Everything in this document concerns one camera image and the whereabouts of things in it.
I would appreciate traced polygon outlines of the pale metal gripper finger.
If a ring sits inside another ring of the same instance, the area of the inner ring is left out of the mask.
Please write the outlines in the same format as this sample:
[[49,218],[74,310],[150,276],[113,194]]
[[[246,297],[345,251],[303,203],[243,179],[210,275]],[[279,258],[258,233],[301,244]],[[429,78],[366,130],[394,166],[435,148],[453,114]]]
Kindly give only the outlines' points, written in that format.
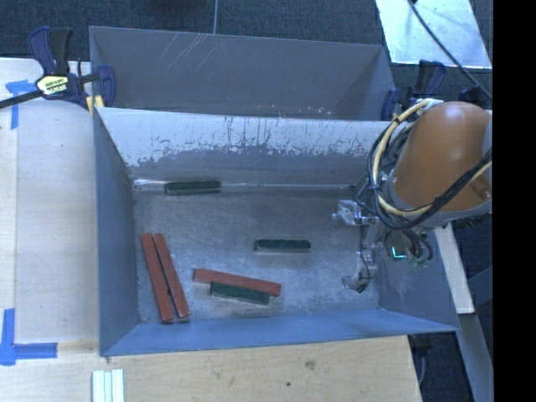
[[379,218],[365,215],[362,207],[355,201],[343,199],[338,202],[336,211],[332,214],[332,221],[346,226],[356,227],[377,224]]
[[359,250],[355,271],[352,275],[342,277],[343,286],[349,290],[362,293],[373,281],[378,271],[374,252],[370,249]]

